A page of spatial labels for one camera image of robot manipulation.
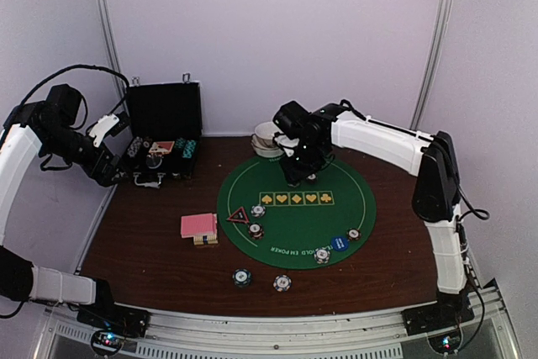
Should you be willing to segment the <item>blue round dealer button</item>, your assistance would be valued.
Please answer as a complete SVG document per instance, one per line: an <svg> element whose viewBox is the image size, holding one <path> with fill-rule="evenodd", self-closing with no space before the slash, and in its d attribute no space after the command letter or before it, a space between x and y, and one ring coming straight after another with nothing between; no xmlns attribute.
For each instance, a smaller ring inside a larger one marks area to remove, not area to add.
<svg viewBox="0 0 538 359"><path fill-rule="evenodd" d="M349 248L349 241L344 236L335 236L331 239L331 248L334 251L342 252Z"/></svg>

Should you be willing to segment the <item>black red triangle all-in marker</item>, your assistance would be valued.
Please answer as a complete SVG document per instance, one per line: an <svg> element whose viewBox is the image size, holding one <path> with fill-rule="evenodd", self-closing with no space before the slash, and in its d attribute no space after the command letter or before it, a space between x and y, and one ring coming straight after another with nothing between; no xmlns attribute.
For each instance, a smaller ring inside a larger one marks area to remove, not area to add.
<svg viewBox="0 0 538 359"><path fill-rule="evenodd" d="M249 224L250 220L243 206L236 209L229 217L226 219L231 223L240 223L240 224Z"/></svg>

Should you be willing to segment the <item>pink playing card deck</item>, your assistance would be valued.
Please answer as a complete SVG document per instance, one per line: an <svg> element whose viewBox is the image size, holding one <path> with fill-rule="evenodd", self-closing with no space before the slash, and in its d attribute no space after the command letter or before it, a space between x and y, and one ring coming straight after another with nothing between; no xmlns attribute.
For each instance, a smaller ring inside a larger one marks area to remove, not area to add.
<svg viewBox="0 0 538 359"><path fill-rule="evenodd" d="M181 217L180 234L182 238L194 238L217 234L216 214L195 214Z"/></svg>

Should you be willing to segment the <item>light blue chip stack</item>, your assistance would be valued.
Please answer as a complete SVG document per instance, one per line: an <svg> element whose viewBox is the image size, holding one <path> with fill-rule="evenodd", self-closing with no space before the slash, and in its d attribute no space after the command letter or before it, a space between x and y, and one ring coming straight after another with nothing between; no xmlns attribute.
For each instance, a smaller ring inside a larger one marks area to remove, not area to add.
<svg viewBox="0 0 538 359"><path fill-rule="evenodd" d="M292 286L292 279L287 275L279 275L274 279L273 287L278 292L286 292Z"/></svg>

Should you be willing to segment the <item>dark blue chip stack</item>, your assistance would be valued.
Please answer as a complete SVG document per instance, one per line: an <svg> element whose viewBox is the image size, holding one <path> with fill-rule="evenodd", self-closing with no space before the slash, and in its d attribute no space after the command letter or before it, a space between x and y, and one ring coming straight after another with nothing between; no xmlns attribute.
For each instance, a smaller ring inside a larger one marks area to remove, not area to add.
<svg viewBox="0 0 538 359"><path fill-rule="evenodd" d="M245 268L236 269L232 275L234 285L239 288L247 287L251 284L251 272Z"/></svg>

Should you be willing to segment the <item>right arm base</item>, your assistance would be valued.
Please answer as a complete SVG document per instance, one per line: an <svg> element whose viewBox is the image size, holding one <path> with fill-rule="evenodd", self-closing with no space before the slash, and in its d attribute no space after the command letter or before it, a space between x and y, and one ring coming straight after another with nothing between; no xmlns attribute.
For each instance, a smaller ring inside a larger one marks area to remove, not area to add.
<svg viewBox="0 0 538 359"><path fill-rule="evenodd" d="M456 354L463 347L462 324L475 315L467 292L437 292L436 301L402 312L408 336L428 334L430 348L441 355Z"/></svg>

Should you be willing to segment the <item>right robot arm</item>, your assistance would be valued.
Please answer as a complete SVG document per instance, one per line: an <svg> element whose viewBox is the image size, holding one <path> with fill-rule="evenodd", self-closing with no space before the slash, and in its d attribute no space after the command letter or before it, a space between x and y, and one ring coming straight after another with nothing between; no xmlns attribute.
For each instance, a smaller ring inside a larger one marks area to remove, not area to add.
<svg viewBox="0 0 538 359"><path fill-rule="evenodd" d="M372 119L350 101L328 103L309 112L299 103L283 104L272 119L273 136L285 153L280 166L288 184L298 185L328 165L334 147L356 150L393 164L415 177L412 210L428 230L437 270L437 302L431 319L446 327L458 318L469 283L463 222L488 211L471 205L462 191L451 136L429 135Z"/></svg>

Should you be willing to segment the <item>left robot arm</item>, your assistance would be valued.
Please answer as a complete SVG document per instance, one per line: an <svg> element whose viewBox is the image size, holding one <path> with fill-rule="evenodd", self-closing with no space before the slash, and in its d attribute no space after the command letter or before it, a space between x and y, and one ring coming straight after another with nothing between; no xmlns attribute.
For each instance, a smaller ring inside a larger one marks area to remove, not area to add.
<svg viewBox="0 0 538 359"><path fill-rule="evenodd" d="M79 165L89 178L102 187L110 187L128 176L120 156L105 145L107 136L115 136L128 124L127 114L110 111L86 134L74 125L78 109L86 101L68 85L54 87L46 100L32 103L30 98L46 83L74 70L101 71L128 79L106 66L75 64L61 68L34 85L16 105L1 133L1 228L5 230L13 202L33 159L41 157L44 170L52 156L65 162L65 169ZM121 320L121 312L103 296L104 281L95 281L56 269L39 267L6 246L1 248L1 295L22 308L28 301L54 304L88 305L89 316L104 329L112 329Z"/></svg>

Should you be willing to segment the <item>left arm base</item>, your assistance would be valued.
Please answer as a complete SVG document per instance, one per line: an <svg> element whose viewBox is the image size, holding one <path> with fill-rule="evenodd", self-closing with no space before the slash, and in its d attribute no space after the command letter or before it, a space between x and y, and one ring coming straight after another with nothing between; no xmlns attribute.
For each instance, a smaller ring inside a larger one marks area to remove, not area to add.
<svg viewBox="0 0 538 359"><path fill-rule="evenodd" d="M89 345L93 352L104 358L118 354L128 339L145 336L150 313L143 309L133 309L114 305L112 313L90 306L76 306L76 320L94 328Z"/></svg>

